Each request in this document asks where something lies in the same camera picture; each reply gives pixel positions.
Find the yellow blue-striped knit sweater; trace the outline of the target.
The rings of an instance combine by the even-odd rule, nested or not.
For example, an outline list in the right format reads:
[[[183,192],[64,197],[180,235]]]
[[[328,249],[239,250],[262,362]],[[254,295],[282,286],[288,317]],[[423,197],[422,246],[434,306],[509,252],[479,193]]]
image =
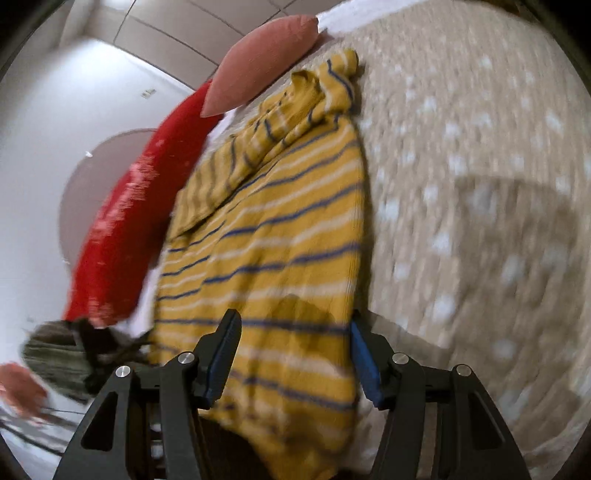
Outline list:
[[[334,477],[353,433],[358,68],[342,49],[295,71],[205,152],[176,196],[161,258],[151,360],[191,349],[238,311],[242,337],[208,418],[249,441],[276,479]]]

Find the checkered grey cloth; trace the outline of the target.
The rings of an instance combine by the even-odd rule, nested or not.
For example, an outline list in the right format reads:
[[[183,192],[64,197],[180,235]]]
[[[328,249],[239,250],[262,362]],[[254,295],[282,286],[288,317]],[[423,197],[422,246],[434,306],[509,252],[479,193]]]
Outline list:
[[[121,365],[149,364],[142,348],[149,332],[133,338],[111,327],[97,328],[86,318],[38,326],[21,349],[25,365],[57,393],[86,403]]]

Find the red floral long pillow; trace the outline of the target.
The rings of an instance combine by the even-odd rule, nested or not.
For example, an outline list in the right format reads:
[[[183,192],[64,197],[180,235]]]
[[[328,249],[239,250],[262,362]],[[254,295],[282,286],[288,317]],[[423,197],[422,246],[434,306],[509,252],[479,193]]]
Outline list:
[[[176,194],[221,121],[200,116],[210,87],[206,81],[171,112],[101,205],[74,269],[64,320],[112,326],[135,310]]]

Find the grey padded headboard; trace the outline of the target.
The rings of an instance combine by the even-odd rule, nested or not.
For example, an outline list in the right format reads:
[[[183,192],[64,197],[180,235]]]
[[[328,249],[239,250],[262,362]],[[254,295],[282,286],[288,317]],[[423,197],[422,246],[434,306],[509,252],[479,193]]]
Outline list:
[[[64,187],[58,215],[63,261],[72,272],[94,218],[122,175],[155,133],[135,129],[114,135],[87,151]]]

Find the beige heart-dotted quilt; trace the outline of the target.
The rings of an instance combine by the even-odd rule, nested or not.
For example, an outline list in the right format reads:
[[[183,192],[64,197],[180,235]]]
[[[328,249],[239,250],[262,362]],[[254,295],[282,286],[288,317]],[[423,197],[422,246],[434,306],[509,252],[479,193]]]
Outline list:
[[[470,365],[530,474],[558,474],[590,419],[590,95],[541,26],[474,1],[322,13],[363,63],[375,331]]]

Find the white wardrobe doors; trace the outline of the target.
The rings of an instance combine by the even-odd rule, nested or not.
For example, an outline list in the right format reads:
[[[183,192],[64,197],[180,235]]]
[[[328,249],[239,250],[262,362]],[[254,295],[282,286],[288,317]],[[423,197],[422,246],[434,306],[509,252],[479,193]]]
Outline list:
[[[60,42],[78,36],[119,48],[197,88],[229,48],[250,31],[287,15],[314,15],[337,0],[68,1]]]

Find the pink square cushion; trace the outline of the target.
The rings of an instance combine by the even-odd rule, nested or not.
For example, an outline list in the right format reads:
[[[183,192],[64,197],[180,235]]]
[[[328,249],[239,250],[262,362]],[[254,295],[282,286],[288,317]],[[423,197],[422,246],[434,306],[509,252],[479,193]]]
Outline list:
[[[201,116],[245,105],[304,57],[318,40],[318,18],[291,15],[267,22],[233,45],[212,77]]]

